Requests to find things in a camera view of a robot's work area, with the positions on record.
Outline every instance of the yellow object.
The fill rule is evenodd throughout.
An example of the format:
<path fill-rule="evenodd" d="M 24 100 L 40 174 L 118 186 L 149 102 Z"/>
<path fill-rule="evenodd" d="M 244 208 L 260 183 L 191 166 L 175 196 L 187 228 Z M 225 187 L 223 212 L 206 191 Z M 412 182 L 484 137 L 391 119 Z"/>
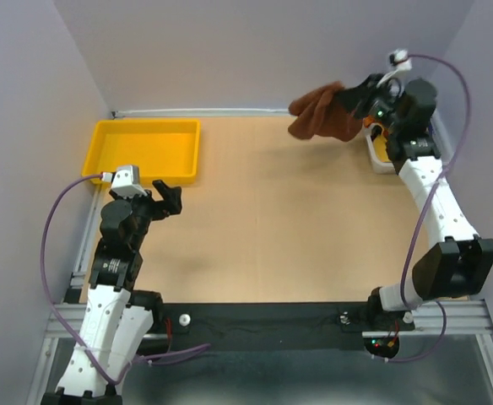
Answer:
<path fill-rule="evenodd" d="M 137 165 L 145 185 L 156 179 L 172 185 L 192 183 L 198 173 L 199 136 L 198 120 L 99 121 L 82 176 Z"/>
<path fill-rule="evenodd" d="M 376 153 L 377 158 L 383 163 L 390 163 L 389 157 L 387 156 L 386 150 L 387 140 L 385 137 L 378 135 L 372 141 L 372 146 L 374 147 L 374 152 Z"/>

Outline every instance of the brown towel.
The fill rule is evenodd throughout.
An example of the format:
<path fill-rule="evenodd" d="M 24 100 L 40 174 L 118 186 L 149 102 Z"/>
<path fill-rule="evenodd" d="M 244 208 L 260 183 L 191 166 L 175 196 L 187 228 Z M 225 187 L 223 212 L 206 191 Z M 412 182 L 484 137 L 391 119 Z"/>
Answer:
<path fill-rule="evenodd" d="M 361 129 L 361 121 L 348 114 L 334 95 L 344 90 L 340 82 L 326 84 L 293 101 L 288 110 L 297 119 L 288 131 L 298 139 L 314 135 L 333 137 L 348 142 Z"/>

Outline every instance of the gray floor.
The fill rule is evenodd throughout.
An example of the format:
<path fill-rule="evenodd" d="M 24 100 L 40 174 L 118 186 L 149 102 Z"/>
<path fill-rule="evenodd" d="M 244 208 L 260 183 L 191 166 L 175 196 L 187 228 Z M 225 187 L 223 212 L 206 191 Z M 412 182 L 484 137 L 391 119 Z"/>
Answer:
<path fill-rule="evenodd" d="M 435 337 L 401 340 L 399 357 L 428 349 Z M 73 343 L 57 350 L 49 388 Z M 385 364 L 366 352 L 338 350 L 206 353 L 167 367 L 138 365 L 127 376 L 125 405 L 493 404 L 473 336 L 446 337 L 431 357 Z"/>

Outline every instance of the table top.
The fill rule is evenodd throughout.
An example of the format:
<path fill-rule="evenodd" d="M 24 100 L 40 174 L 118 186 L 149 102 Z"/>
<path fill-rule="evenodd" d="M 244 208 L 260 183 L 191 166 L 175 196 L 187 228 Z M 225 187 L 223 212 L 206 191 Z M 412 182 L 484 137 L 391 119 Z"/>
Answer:
<path fill-rule="evenodd" d="M 287 133 L 291 117 L 204 117 L 181 215 L 152 223 L 136 289 L 165 302 L 365 300 L 397 283 L 418 210 L 366 141 Z M 421 233 L 415 262 L 426 252 Z"/>

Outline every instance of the gray wall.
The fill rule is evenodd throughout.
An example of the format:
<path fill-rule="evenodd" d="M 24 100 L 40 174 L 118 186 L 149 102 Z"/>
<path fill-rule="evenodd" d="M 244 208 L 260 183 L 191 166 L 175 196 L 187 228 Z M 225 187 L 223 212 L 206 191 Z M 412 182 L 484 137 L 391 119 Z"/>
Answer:
<path fill-rule="evenodd" d="M 474 226 L 484 237 L 493 237 L 493 0 L 475 2 L 446 59 L 456 63 L 468 79 L 474 114 L 470 140 L 451 184 Z M 462 90 L 442 67 L 433 79 L 440 90 L 442 119 L 455 144 L 463 125 Z M 493 317 L 493 269 L 482 295 Z"/>
<path fill-rule="evenodd" d="M 0 2 L 0 404 L 25 404 L 49 309 L 41 230 L 60 189 L 79 176 L 106 105 L 51 0 Z M 90 203 L 81 187 L 59 208 L 47 264 L 68 285 Z"/>
<path fill-rule="evenodd" d="M 395 47 L 443 54 L 473 0 L 55 3 L 110 108 L 139 110 L 285 108 Z"/>

